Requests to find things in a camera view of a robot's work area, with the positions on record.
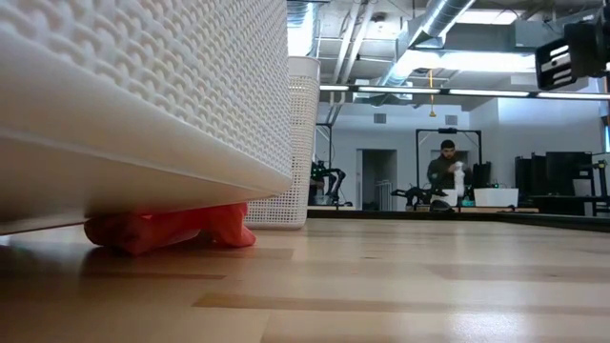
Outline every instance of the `white wall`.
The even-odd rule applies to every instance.
[[[373,114],[385,112],[388,123],[373,124]],[[410,106],[386,105],[376,109],[370,105],[349,104],[344,107],[337,118],[333,129],[335,145],[333,167],[342,169],[347,177],[341,189],[344,197],[341,201],[356,202],[356,151],[366,149],[396,150],[397,187],[408,189],[410,184],[417,182],[416,169],[416,129],[445,128],[445,114],[458,115],[458,127],[469,128],[468,112],[462,112],[459,106],[436,106],[437,117],[430,117],[429,106],[413,109]],[[462,134],[439,135],[432,133],[420,146],[420,178],[421,185],[427,182],[426,169],[430,163],[430,151],[437,150],[444,139],[452,139],[458,148],[469,151],[471,160],[476,161],[477,149]],[[315,153],[318,159],[328,160],[328,141],[316,137]],[[406,200],[399,199],[398,209],[403,209]]]
[[[483,162],[492,163],[492,180],[508,177],[503,173],[511,162],[501,152],[503,138],[500,138],[502,131],[499,125],[498,99],[491,99],[470,112],[471,129],[482,131]]]

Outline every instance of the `red fabric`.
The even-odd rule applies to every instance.
[[[154,215],[122,214],[85,223],[85,234],[93,244],[114,247],[134,255],[209,235],[221,247],[242,248],[256,242],[243,225],[248,205],[235,204]]]

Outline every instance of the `white box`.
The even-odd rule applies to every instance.
[[[509,207],[519,204],[519,189],[479,189],[475,190],[477,206]]]

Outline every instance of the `dark shirt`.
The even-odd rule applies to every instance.
[[[428,181],[433,186],[438,184],[442,189],[450,190],[456,187],[456,181],[454,180],[454,174],[449,172],[449,167],[458,162],[455,157],[454,158],[445,158],[445,156],[441,155],[436,160],[430,162],[428,165]],[[472,179],[472,172],[470,169],[467,169],[466,166],[463,167],[464,170],[464,184],[469,185]]]

